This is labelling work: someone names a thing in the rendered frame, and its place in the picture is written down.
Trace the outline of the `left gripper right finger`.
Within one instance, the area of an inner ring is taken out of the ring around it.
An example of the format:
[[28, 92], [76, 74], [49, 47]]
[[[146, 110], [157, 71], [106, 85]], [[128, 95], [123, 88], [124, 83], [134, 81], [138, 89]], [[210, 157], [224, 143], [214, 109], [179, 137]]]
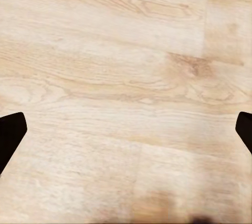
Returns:
[[252, 154], [252, 114], [241, 111], [236, 121], [235, 130]]

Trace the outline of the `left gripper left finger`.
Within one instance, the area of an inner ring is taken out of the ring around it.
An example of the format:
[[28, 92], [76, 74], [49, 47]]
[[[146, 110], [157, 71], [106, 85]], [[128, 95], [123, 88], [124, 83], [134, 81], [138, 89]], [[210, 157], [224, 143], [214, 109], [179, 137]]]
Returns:
[[0, 175], [27, 133], [23, 112], [0, 118]]

